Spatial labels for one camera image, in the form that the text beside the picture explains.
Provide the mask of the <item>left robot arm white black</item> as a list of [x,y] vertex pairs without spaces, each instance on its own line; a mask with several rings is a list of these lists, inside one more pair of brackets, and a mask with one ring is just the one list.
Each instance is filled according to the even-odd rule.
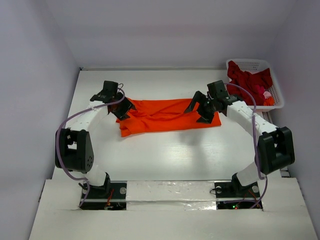
[[112,187],[109,175],[94,163],[90,132],[108,114],[118,121],[129,119],[134,104],[125,96],[122,85],[105,81],[89,105],[62,122],[55,134],[55,166],[80,182],[83,198],[107,198]]

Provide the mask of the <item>orange t shirt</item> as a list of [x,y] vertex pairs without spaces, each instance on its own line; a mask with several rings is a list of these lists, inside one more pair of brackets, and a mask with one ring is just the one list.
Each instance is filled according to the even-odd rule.
[[195,111],[184,113],[191,102],[190,98],[168,100],[130,100],[135,109],[128,112],[128,119],[116,120],[120,135],[183,131],[219,127],[222,125],[219,114],[214,114],[212,123],[199,123],[200,115]]

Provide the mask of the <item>dark red t shirt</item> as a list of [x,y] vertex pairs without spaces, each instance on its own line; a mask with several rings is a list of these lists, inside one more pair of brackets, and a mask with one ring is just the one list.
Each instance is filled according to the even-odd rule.
[[227,76],[231,79],[231,84],[240,86],[249,92],[257,106],[264,106],[265,99],[259,96],[256,85],[263,86],[266,91],[273,85],[269,68],[252,74],[248,71],[240,70],[236,63],[230,61],[228,63]]

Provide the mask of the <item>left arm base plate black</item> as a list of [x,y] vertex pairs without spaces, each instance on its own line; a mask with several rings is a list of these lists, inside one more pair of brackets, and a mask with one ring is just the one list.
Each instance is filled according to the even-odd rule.
[[127,182],[112,181],[108,190],[103,187],[90,186],[87,198],[80,206],[82,210],[122,211],[127,208]]

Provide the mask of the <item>small orange cloth in basket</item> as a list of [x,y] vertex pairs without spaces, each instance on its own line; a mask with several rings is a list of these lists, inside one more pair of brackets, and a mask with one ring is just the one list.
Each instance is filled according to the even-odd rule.
[[263,103],[264,106],[266,107],[270,107],[270,106],[274,106],[275,105],[275,100],[272,96],[266,98],[264,100],[264,103]]

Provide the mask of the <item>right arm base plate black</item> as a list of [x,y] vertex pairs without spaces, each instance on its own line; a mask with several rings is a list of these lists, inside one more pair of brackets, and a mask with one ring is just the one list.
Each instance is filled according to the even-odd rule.
[[231,181],[218,181],[210,191],[216,198],[218,210],[262,209],[260,189],[254,182],[248,186],[236,187]]

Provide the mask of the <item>metal rail at table edge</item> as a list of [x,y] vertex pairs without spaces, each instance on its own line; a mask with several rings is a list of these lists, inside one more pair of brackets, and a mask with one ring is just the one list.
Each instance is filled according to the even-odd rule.
[[[273,124],[273,120],[270,112],[263,112],[262,115],[267,122]],[[281,168],[277,172],[278,173],[272,173],[271,176],[280,176],[281,178],[291,178],[290,172],[287,167]]]

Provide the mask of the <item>white plastic basket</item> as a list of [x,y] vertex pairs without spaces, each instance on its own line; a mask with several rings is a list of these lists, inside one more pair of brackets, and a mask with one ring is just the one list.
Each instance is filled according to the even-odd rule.
[[285,106],[285,100],[282,95],[281,88],[278,83],[277,76],[275,72],[273,71],[271,65],[266,61],[262,59],[253,59],[253,58],[231,58],[226,60],[226,69],[229,69],[229,62],[233,61],[235,64],[238,65],[240,70],[247,71],[251,74],[256,74],[258,72],[261,72],[265,69],[270,70],[270,75],[272,79],[272,86],[267,90],[271,96],[274,99],[274,105],[273,106],[262,106],[257,105],[256,110],[259,112],[269,112],[274,109],[281,109]]

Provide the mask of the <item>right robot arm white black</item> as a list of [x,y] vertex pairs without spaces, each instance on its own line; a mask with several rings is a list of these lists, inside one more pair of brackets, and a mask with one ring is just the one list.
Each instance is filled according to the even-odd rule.
[[240,96],[228,93],[223,81],[209,83],[207,88],[206,94],[195,92],[184,112],[195,110],[200,116],[197,123],[202,124],[212,123],[216,112],[223,113],[252,136],[253,162],[235,173],[231,181],[216,182],[213,188],[219,199],[244,198],[258,181],[266,181],[269,174],[295,162],[292,131],[264,120]]

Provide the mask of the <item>pink cloth in basket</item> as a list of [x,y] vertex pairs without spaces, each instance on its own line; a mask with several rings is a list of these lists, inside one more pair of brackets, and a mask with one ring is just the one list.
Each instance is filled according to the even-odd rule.
[[272,97],[271,93],[268,92],[267,90],[265,90],[265,88],[263,86],[256,85],[255,87],[256,87],[256,90],[257,90],[259,96],[263,97],[265,100]]

